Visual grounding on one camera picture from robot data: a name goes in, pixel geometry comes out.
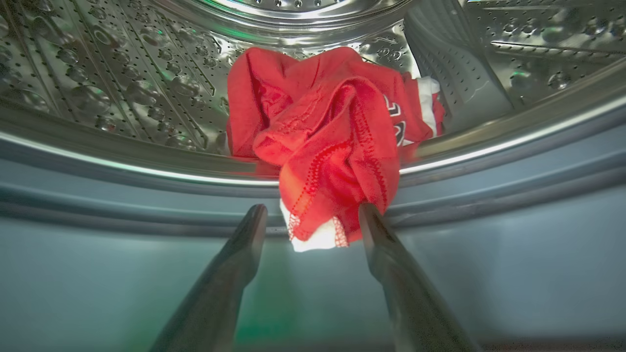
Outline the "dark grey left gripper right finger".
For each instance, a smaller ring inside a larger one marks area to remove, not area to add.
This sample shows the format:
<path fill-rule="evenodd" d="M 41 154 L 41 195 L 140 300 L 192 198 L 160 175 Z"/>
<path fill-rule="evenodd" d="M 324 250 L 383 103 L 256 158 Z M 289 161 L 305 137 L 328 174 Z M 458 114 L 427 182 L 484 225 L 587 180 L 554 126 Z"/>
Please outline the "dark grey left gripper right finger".
<path fill-rule="evenodd" d="M 398 352 L 480 352 L 427 274 L 371 203 L 358 209 L 367 264 L 382 285 Z"/>

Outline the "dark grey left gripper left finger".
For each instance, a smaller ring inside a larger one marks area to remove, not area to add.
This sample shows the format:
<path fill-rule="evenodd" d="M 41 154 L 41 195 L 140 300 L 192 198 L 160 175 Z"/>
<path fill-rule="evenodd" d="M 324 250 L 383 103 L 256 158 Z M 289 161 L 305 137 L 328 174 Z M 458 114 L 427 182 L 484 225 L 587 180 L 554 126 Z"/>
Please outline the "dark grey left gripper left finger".
<path fill-rule="evenodd" d="M 246 286 L 259 269 L 268 210 L 253 205 L 158 335 L 153 352 L 230 352 Z"/>

